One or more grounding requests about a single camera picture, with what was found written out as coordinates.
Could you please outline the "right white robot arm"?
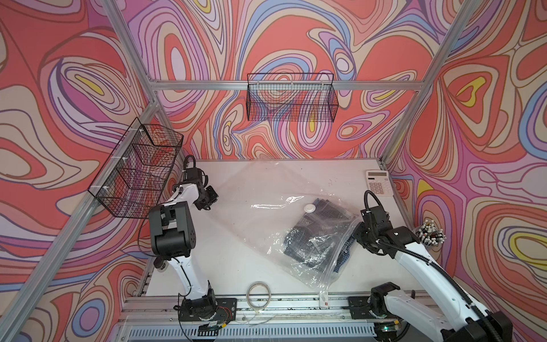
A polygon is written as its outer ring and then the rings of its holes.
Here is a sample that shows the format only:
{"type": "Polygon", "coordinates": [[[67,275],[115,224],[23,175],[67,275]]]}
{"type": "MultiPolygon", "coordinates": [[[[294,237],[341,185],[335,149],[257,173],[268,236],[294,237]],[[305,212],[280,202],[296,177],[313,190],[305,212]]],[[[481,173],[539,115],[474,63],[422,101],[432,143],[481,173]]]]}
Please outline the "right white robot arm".
{"type": "Polygon", "coordinates": [[[362,210],[353,232],[356,242],[375,254],[389,256],[408,271],[436,303],[432,310],[392,282],[372,288],[371,315],[397,316],[432,341],[511,341],[513,323],[502,312],[493,312],[465,291],[429,255],[407,227],[393,227],[381,206],[362,210]]]}

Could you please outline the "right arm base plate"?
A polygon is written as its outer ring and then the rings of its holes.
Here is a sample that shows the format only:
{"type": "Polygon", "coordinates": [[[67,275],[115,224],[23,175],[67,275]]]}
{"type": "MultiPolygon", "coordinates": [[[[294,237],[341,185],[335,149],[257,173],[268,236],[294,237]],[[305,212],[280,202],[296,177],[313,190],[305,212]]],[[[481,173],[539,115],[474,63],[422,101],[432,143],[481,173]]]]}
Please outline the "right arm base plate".
{"type": "Polygon", "coordinates": [[[384,319],[385,311],[381,308],[379,300],[373,296],[349,296],[348,310],[351,318],[357,319],[384,319]]]}

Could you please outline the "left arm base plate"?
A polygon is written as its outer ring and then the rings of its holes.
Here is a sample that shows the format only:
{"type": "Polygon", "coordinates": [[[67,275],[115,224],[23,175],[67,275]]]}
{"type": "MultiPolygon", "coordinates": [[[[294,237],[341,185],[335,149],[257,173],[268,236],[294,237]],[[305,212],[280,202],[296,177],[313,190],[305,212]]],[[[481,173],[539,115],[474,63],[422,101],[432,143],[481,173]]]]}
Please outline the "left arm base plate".
{"type": "Polygon", "coordinates": [[[236,319],[237,299],[216,299],[214,304],[201,300],[184,300],[182,304],[173,306],[173,309],[182,322],[229,323],[236,319]]]}

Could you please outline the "grey plaid shirt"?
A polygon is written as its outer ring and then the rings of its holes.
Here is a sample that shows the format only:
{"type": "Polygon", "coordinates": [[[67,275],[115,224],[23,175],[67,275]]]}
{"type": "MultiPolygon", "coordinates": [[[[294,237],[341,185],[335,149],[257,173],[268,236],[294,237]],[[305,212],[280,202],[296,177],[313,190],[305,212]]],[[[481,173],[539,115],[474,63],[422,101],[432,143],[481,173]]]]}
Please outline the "grey plaid shirt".
{"type": "Polygon", "coordinates": [[[322,272],[356,216],[327,199],[317,198],[313,212],[305,213],[283,241],[283,253],[304,266],[322,272]]]}

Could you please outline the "blue checked shirt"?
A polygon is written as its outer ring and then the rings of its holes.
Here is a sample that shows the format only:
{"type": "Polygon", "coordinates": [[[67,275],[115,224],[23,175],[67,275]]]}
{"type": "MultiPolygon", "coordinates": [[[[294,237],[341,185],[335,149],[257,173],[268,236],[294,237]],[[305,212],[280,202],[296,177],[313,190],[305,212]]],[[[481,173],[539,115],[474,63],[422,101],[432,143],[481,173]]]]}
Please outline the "blue checked shirt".
{"type": "Polygon", "coordinates": [[[322,255],[339,249],[333,268],[333,273],[338,274],[350,257],[357,217],[328,199],[317,198],[313,204],[316,211],[311,213],[314,221],[311,243],[322,255]]]}

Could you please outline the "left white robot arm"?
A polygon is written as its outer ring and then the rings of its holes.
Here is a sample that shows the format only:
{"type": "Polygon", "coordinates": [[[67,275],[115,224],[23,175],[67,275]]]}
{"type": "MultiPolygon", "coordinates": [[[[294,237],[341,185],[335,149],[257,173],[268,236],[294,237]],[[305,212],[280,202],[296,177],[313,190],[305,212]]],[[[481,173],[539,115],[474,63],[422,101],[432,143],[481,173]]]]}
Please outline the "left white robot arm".
{"type": "Polygon", "coordinates": [[[191,207],[210,210],[216,201],[218,194],[209,185],[208,176],[194,166],[183,171],[182,182],[175,186],[167,202],[154,206],[148,213],[155,267],[160,269],[168,264],[175,270],[184,287],[182,305],[194,315],[199,310],[215,310],[217,301],[209,280],[192,260],[197,233],[191,207]]]}

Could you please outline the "clear plastic vacuum bag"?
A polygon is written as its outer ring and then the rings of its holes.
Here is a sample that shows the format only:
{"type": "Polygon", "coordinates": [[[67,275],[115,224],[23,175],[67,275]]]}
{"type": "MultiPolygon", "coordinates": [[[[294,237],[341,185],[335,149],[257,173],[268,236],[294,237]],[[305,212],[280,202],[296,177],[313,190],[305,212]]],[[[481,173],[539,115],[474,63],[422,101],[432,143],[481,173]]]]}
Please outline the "clear plastic vacuum bag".
{"type": "Polygon", "coordinates": [[[339,249],[331,253],[322,272],[283,253],[285,236],[306,213],[304,206],[320,198],[346,209],[338,197],[280,162],[266,161],[251,162],[229,178],[218,193],[220,198],[213,209],[213,218],[258,255],[317,295],[321,289],[329,290],[338,279],[333,268],[339,249]]]}

